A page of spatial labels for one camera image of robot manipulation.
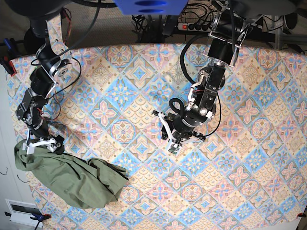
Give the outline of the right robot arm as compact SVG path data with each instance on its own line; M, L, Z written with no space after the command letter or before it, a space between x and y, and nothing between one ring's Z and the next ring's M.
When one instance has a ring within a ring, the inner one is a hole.
M29 19L31 34L44 41L35 54L38 67L30 75L30 87L16 110L18 120L27 126L27 138L22 149L28 155L33 154L39 146L54 152L62 147L64 141L62 136L54 137L49 133L47 122L41 114L42 108L52 97L52 91L72 67L68 58L61 58L53 51L48 32L48 21L59 16L66 4L67 0L32 0L16 4L16 12Z

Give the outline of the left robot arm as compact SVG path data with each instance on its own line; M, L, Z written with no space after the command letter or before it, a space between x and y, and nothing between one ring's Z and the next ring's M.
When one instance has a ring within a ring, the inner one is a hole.
M153 111L159 117L162 127L162 139L168 142L167 150L179 153L182 146L192 137L205 141L207 134L196 132L195 128L204 122L213 120L216 104L220 101L218 91L225 84L225 68L234 66L243 40L251 28L250 23L238 12L237 0L227 1L218 7L218 13L210 26L209 37L212 43L208 51L209 65L203 67L197 79L193 80L187 72L184 56L188 48L202 36L190 39L180 54L180 66L186 79L191 83L187 103L179 98L169 100L173 113Z

